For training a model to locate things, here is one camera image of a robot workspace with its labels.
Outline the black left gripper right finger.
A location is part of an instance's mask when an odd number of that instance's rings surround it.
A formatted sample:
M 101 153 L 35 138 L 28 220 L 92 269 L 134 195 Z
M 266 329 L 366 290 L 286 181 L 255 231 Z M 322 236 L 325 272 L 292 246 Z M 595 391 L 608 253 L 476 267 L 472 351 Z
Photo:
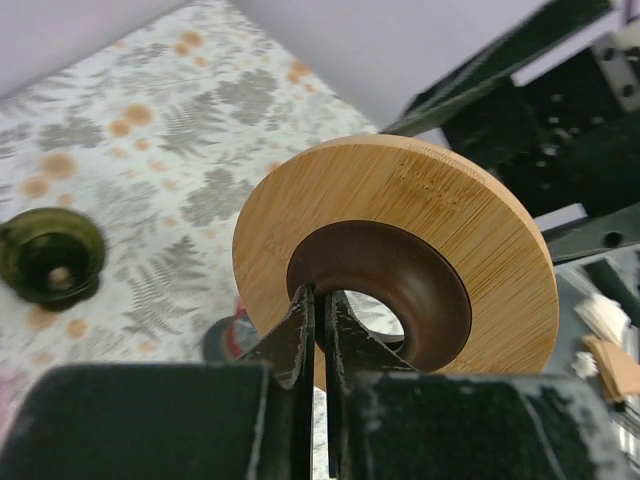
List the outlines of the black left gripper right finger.
M 365 479 L 373 469 L 369 436 L 383 425 L 375 386 L 390 372 L 415 369 L 362 325 L 342 291 L 325 298 L 323 348 L 330 475 Z

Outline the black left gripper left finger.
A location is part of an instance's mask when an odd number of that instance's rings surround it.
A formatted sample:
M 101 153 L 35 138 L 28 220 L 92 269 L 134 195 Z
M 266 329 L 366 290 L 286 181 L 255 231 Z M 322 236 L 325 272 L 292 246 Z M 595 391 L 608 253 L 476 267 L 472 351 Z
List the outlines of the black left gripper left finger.
M 262 378 L 248 479 L 309 479 L 315 351 L 313 288 L 299 287 L 285 318 L 241 359 Z

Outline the round bamboo dripper holder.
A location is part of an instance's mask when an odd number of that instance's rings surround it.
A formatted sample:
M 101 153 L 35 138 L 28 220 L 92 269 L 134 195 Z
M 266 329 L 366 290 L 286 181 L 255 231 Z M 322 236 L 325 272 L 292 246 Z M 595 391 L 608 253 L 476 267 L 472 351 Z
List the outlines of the round bamboo dripper holder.
M 295 291 L 356 291 L 404 330 L 424 372 L 539 373 L 559 299 L 539 227 L 498 180 L 427 142 L 369 134 L 324 142 L 252 191 L 233 235 L 241 299 L 261 333 Z

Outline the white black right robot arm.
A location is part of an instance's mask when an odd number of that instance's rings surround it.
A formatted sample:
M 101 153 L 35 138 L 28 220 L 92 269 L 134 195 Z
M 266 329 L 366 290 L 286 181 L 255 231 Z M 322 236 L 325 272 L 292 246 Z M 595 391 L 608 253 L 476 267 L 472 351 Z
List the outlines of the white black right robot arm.
M 555 264 L 639 242 L 639 5 L 621 27 L 525 84 L 515 74 L 610 13 L 609 1 L 547 1 L 419 93 L 387 127 L 440 130 L 539 217 L 578 204 L 584 217 L 545 241 Z

